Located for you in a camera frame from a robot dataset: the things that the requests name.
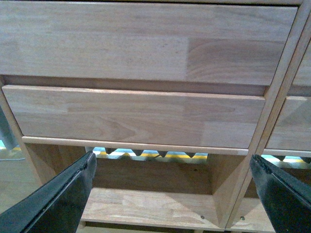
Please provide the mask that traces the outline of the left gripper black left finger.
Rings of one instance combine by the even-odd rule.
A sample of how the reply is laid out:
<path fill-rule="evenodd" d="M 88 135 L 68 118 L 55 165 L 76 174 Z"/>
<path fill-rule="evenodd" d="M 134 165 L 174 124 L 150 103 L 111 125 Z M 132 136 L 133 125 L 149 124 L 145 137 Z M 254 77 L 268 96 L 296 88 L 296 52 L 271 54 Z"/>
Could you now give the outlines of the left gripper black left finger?
<path fill-rule="evenodd" d="M 0 215 L 2 233 L 74 233 L 92 190 L 97 166 L 89 151 Z"/>

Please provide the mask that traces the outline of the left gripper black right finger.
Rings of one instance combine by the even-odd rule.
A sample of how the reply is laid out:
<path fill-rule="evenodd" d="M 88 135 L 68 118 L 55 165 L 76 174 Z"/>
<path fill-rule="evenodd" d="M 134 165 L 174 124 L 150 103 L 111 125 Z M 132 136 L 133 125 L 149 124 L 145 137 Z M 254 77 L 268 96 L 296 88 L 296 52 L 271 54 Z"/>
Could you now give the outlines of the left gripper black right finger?
<path fill-rule="evenodd" d="M 250 170 L 257 195 L 277 233 L 311 231 L 311 186 L 254 154 Z"/>

